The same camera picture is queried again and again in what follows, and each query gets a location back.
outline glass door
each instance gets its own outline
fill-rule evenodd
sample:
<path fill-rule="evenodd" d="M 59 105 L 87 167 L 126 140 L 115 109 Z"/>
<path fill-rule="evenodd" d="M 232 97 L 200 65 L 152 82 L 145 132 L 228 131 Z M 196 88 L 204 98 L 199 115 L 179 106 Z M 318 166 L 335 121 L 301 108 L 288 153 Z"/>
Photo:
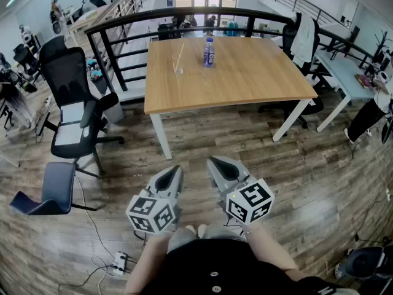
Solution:
<path fill-rule="evenodd" d="M 194 0 L 194 7 L 206 7 L 206 0 Z M 205 14 L 195 14 L 194 16 L 196 23 L 198 26 L 204 26 L 204 22 L 206 21 Z"/>
<path fill-rule="evenodd" d="M 220 0 L 208 0 L 207 4 L 209 7 L 219 7 L 220 6 Z M 216 16 L 216 22 L 214 23 L 214 26 L 217 25 L 218 21 L 218 15 L 217 14 L 208 14 L 208 18 L 211 18 L 212 16 Z"/>

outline blue chair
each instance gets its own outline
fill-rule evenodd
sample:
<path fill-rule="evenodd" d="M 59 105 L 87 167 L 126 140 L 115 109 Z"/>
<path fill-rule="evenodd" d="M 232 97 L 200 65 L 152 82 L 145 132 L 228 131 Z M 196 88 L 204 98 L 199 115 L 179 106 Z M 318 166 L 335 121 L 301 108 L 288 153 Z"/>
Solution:
<path fill-rule="evenodd" d="M 48 163 L 45 168 L 41 202 L 35 202 L 19 191 L 10 206 L 27 215 L 68 214 L 71 207 L 96 211 L 97 209 L 72 203 L 75 170 L 76 166 L 73 163 Z"/>

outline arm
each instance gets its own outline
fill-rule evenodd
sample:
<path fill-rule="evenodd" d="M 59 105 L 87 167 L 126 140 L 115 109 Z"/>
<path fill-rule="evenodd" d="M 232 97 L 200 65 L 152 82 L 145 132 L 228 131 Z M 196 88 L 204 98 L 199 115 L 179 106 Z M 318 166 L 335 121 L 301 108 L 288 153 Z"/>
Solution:
<path fill-rule="evenodd" d="M 293 280 L 299 281 L 307 275 L 300 272 L 290 254 L 261 226 L 261 222 L 242 225 L 248 244 L 259 261 L 275 265 Z"/>
<path fill-rule="evenodd" d="M 151 236 L 142 256 L 132 271 L 125 286 L 125 295 L 139 294 L 152 281 L 164 262 L 170 235 Z"/>
<path fill-rule="evenodd" d="M 375 80 L 373 83 L 374 83 L 375 87 L 376 87 L 378 90 L 381 90 L 382 92 L 384 92 L 384 93 L 387 94 L 387 95 L 389 94 L 389 92 L 387 91 L 386 86 L 385 86 L 381 81 Z"/>

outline white table leg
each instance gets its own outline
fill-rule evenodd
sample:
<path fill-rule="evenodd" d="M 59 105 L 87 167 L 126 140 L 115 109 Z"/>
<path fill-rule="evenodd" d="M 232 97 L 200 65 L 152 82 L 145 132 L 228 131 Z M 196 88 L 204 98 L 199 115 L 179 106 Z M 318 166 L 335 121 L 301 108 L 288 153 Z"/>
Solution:
<path fill-rule="evenodd" d="M 8 156 L 6 156 L 4 153 L 0 152 L 0 157 L 5 159 L 7 162 L 11 163 L 15 167 L 19 167 L 19 162 L 14 162 L 12 159 L 10 159 Z"/>
<path fill-rule="evenodd" d="M 281 139 L 281 137 L 285 134 L 286 131 L 290 128 L 290 126 L 296 121 L 297 117 L 299 117 L 302 112 L 307 107 L 308 103 L 311 100 L 301 100 L 299 101 L 298 105 L 296 105 L 295 109 L 290 113 L 289 117 L 285 122 L 282 124 L 281 128 L 276 132 L 273 136 L 273 141 L 277 142 Z"/>
<path fill-rule="evenodd" d="M 172 159 L 171 149 L 169 148 L 168 140 L 166 139 L 164 127 L 162 126 L 162 120 L 160 114 L 150 114 L 152 119 L 154 130 L 157 134 L 157 138 L 161 144 L 162 150 L 164 151 L 165 158 L 167 160 Z"/>
<path fill-rule="evenodd" d="M 349 96 L 345 96 L 344 99 L 341 101 L 340 104 L 335 108 L 335 110 L 332 111 L 332 113 L 326 118 L 323 123 L 317 128 L 318 132 L 321 132 L 325 127 L 331 123 L 331 121 L 342 111 L 346 105 L 351 101 L 351 98 Z"/>
<path fill-rule="evenodd" d="M 69 33 L 71 34 L 72 41 L 74 42 L 75 47 L 79 47 L 78 42 L 76 41 L 76 37 L 75 37 L 75 32 L 74 32 L 74 30 L 73 30 L 73 29 L 69 30 Z"/>

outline black shirt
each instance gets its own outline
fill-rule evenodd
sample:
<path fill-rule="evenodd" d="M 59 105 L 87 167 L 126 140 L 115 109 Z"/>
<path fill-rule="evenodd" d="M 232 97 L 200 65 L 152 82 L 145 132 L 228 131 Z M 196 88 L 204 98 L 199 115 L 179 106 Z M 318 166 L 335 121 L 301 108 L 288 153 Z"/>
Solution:
<path fill-rule="evenodd" d="M 165 258 L 142 294 L 334 294 L 335 285 L 317 277 L 292 281 L 273 264 L 258 261 L 247 243 L 198 239 Z"/>

